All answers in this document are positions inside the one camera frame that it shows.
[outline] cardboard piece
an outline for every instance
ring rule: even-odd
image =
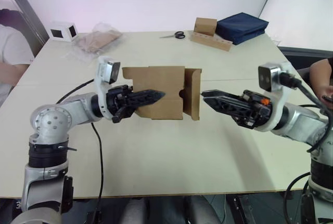
[[[199,120],[200,76],[201,69],[185,67],[123,68],[123,77],[133,80],[133,92],[154,89],[165,93],[156,103],[136,110],[139,116],[155,120],[182,120],[183,112]]]
[[[214,36],[216,26],[216,19],[197,18],[194,25],[194,32]]]
[[[225,39],[219,39],[201,33],[193,33],[191,35],[191,41],[215,47],[225,51],[229,51],[233,44],[231,41],[227,41]]]

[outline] white table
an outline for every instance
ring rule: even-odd
[[[268,61],[285,61],[270,38],[260,35],[223,51],[185,39],[159,38],[173,32],[125,33],[106,55],[122,67],[184,65],[202,68],[202,81],[258,78],[257,68]],[[48,41],[24,74],[19,85],[81,84],[95,77],[96,60],[90,64],[68,58],[71,43]],[[119,83],[126,83],[120,74]]]

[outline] person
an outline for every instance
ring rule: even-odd
[[[318,97],[330,109],[333,109],[333,103],[323,99],[323,96],[333,97],[333,58],[320,60],[310,66],[311,87]]]
[[[0,24],[0,107],[33,59],[23,34]]]

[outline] scissors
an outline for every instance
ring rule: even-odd
[[[185,38],[185,34],[183,31],[178,31],[178,32],[175,32],[173,35],[164,36],[164,37],[160,37],[160,38],[170,38],[170,37],[175,37],[175,38],[181,39],[181,38]]]

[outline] human hand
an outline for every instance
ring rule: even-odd
[[[316,92],[317,97],[319,100],[324,103],[328,108],[333,109],[333,103],[329,102],[328,100],[325,100],[323,96],[327,96],[329,98],[333,98],[333,86],[322,86],[320,87]]]

